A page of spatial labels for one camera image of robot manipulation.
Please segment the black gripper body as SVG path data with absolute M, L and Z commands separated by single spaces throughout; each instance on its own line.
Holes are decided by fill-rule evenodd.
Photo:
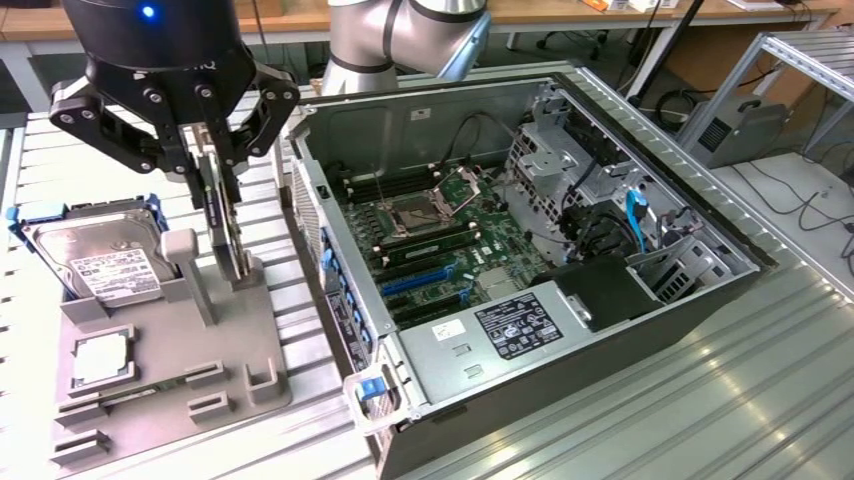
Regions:
M 256 67 L 231 1 L 64 1 L 87 56 L 85 78 L 100 89 L 140 73 L 187 83 L 195 76 L 231 93 Z

